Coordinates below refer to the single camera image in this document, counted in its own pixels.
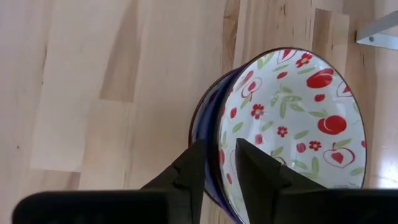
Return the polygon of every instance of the metal bracket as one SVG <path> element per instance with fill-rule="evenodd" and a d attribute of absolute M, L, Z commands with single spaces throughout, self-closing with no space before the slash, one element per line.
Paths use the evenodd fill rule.
<path fill-rule="evenodd" d="M 398 37 L 381 33 L 395 26 L 398 26 L 398 11 L 383 16 L 367 27 L 357 30 L 356 42 L 373 47 L 398 50 Z"/>

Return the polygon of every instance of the ceramic bowl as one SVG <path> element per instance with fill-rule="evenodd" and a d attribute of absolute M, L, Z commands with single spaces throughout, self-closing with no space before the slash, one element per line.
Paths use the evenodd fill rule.
<path fill-rule="evenodd" d="M 234 77 L 240 70 L 232 70 L 220 79 L 214 82 L 212 86 L 207 89 L 205 94 L 199 101 L 197 108 L 192 116 L 188 145 L 190 146 L 197 139 L 205 140 L 206 150 L 210 151 L 211 143 L 214 138 L 215 121 L 217 119 L 220 104 L 224 95 L 231 84 Z M 227 202 L 221 195 L 221 188 L 215 184 L 213 172 L 210 169 L 209 157 L 206 158 L 205 164 L 205 191 L 228 215 L 233 218 L 233 212 L 228 209 Z"/>
<path fill-rule="evenodd" d="M 274 49 L 249 62 L 229 90 L 213 144 L 224 194 L 242 222 L 249 223 L 236 138 L 325 187 L 362 186 L 363 121 L 349 86 L 328 62 L 302 49 Z"/>

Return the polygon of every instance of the wooden floor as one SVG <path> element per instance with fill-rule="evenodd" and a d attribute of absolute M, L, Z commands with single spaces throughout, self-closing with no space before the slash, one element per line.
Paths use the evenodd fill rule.
<path fill-rule="evenodd" d="M 0 0 L 0 222 L 41 190 L 137 189 L 186 147 L 218 77 L 274 47 L 324 56 L 366 126 L 366 187 L 398 187 L 397 52 L 354 32 L 394 0 Z M 204 196 L 203 223 L 231 223 Z"/>

